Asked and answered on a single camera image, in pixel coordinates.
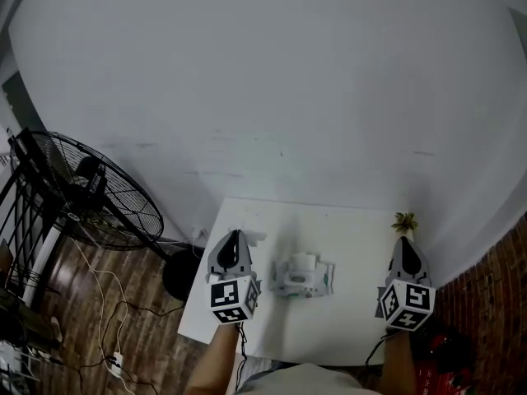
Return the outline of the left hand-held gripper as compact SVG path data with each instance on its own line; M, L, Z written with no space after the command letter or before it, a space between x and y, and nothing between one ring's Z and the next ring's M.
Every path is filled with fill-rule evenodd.
M249 271L250 249L242 230L233 230L224 235L208 256L205 300L208 309L221 324L242 323L254 317L261 294L256 272L222 273L233 268Z

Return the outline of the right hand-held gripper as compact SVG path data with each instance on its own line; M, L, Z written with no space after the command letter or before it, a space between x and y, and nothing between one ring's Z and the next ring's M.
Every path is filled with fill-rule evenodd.
M407 237L400 237L392 252L387 287L378 288L376 318L383 318L388 328L414 332L432 315L436 289L408 281L430 281L427 258L422 250Z

